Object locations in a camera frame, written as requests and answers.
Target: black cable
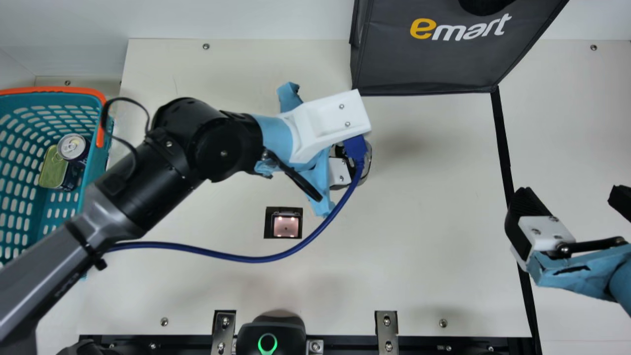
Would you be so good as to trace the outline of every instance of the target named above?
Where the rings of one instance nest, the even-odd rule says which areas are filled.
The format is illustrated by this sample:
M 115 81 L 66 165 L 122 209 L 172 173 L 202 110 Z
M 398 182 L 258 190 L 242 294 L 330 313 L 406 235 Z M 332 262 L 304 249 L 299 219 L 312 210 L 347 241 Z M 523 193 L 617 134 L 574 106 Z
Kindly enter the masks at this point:
M 136 171 L 136 166 L 138 165 L 138 161 L 139 161 L 138 152 L 136 151 L 136 148 L 134 148 L 134 146 L 131 145 L 128 141 L 122 138 L 116 137 L 115 135 L 110 133 L 110 131 L 107 129 L 107 118 L 110 116 L 110 106 L 112 106 L 112 104 L 117 101 L 129 102 L 131 104 L 134 104 L 140 107 L 144 111 L 144 113 L 147 115 L 147 121 L 144 124 L 145 134 L 149 133 L 149 122 L 151 121 L 151 116 L 149 115 L 149 111 L 147 111 L 147 109 L 145 109 L 143 105 L 141 105 L 138 101 L 130 99 L 129 97 L 115 97 L 113 99 L 110 99 L 105 102 L 105 105 L 103 105 L 103 109 L 101 110 L 101 117 L 99 119 L 99 125 L 103 129 L 103 132 L 105 133 L 105 135 L 115 141 L 118 141 L 120 144 L 123 144 L 131 152 L 131 155 L 132 155 L 131 168 L 127 176 L 125 177 L 125 180 L 129 180 L 129 178 L 131 178 L 131 176 Z

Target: black device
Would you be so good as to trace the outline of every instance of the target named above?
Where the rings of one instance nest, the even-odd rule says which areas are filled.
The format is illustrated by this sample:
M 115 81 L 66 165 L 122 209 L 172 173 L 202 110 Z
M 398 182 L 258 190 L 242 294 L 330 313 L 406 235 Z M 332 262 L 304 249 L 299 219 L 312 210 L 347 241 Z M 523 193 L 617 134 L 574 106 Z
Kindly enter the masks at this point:
M 237 336 L 241 355 L 304 355 L 306 343 L 305 323 L 297 316 L 258 316 Z

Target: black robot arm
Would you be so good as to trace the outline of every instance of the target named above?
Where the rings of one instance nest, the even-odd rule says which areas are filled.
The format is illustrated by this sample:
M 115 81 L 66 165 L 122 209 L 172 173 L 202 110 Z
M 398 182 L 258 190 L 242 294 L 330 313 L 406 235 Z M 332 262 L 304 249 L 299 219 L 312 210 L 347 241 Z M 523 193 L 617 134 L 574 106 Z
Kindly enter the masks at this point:
M 254 174 L 263 151 L 249 115 L 190 98 L 161 107 L 144 142 L 87 187 L 83 212 L 0 270 L 0 354 L 36 354 L 39 320 L 89 268 L 106 267 L 113 244 L 144 236 L 204 180 Z

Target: white wall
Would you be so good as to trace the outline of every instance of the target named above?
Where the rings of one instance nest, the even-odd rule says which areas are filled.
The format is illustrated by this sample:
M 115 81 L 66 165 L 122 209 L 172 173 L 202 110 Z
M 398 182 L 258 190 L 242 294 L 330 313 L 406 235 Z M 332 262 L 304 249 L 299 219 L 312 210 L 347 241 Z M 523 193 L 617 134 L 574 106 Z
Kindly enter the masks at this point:
M 345 40 L 352 9 L 353 0 L 4 1 L 0 48 L 36 75 L 120 75 L 130 38 Z M 544 38 L 631 40 L 630 13 L 628 0 L 571 0 Z
M 34 83 L 35 75 L 0 49 L 0 90 L 30 87 Z

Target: teal plastic basket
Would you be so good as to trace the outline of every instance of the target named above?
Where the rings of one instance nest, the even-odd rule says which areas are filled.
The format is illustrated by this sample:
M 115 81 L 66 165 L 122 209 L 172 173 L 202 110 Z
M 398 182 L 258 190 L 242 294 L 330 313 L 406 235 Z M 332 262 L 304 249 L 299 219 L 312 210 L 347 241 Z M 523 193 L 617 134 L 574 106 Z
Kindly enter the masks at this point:
M 0 91 L 0 266 L 81 211 L 83 192 L 105 172 L 110 148 L 107 138 L 96 147 L 101 93 L 15 93 L 28 89 L 38 88 Z M 38 186 L 46 150 L 68 133 L 90 141 L 80 184 L 71 192 Z

